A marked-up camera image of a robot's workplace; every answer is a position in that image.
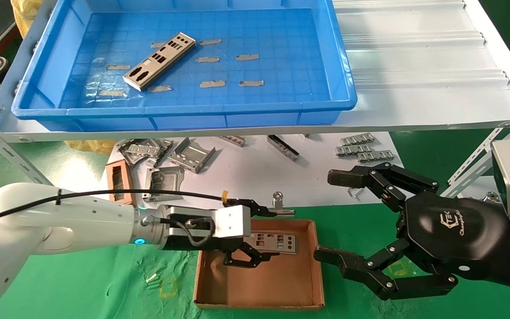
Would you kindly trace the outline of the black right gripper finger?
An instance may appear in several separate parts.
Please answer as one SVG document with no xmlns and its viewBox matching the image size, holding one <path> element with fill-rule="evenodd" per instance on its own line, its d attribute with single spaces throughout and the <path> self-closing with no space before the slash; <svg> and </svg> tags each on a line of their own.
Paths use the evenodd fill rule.
<svg viewBox="0 0 510 319">
<path fill-rule="evenodd" d="M 458 284 L 449 272 L 429 265 L 428 275 L 391 278 L 384 270 L 412 252 L 410 242 L 400 238 L 366 259 L 353 252 L 318 245 L 314 259 L 338 267 L 341 276 L 364 284 L 379 299 L 404 300 L 444 296 Z"/>
<path fill-rule="evenodd" d="M 376 166 L 354 166 L 350 171 L 330 170 L 328 184 L 347 188 L 368 188 L 393 212 L 404 208 L 405 190 L 417 195 L 429 191 L 436 193 L 439 183 L 401 166 L 383 162 Z"/>
</svg>

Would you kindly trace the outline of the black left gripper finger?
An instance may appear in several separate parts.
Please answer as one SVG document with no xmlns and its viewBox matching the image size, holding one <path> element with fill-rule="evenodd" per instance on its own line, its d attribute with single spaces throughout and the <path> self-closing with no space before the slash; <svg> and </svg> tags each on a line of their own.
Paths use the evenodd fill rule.
<svg viewBox="0 0 510 319">
<path fill-rule="evenodd" d="M 235 259 L 232 254 L 239 250 L 247 257 L 248 260 Z M 261 262 L 263 262 L 263 253 L 259 252 L 257 249 L 253 248 L 250 244 L 246 242 L 242 242 L 239 245 L 235 245 L 234 248 L 228 248 L 223 250 L 224 259 L 223 264 L 225 266 L 233 266 L 233 267 L 243 267 L 243 268 L 255 268 Z"/>
<path fill-rule="evenodd" d="M 276 212 L 271 212 L 269 208 L 266 206 L 262 206 L 257 204 L 252 199 L 246 199 L 246 198 L 228 198 L 224 201 L 224 207 L 231 207 L 231 206 L 245 206 L 249 208 L 249 212 L 251 214 L 251 217 L 253 216 L 260 216 L 260 217 L 267 217 L 267 218 L 274 218 L 277 217 Z"/>
</svg>

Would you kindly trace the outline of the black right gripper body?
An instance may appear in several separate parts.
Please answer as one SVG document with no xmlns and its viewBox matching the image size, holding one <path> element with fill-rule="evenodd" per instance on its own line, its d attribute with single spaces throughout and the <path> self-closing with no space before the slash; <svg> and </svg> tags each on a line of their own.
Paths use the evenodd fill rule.
<svg viewBox="0 0 510 319">
<path fill-rule="evenodd" d="M 502 204 L 423 192 L 403 204 L 400 237 L 422 270 L 510 287 L 510 220 Z"/>
</svg>

